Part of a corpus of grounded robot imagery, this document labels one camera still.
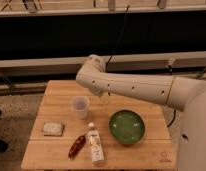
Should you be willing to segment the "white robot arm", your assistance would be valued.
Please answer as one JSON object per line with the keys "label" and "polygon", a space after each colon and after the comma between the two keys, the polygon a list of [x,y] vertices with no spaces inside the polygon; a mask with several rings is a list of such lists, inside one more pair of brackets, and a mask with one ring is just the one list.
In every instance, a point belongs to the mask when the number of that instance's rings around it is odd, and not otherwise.
{"label": "white robot arm", "polygon": [[206,171],[206,81],[107,73],[104,59],[89,55],[77,72],[76,82],[97,96],[109,92],[182,111],[176,169]]}

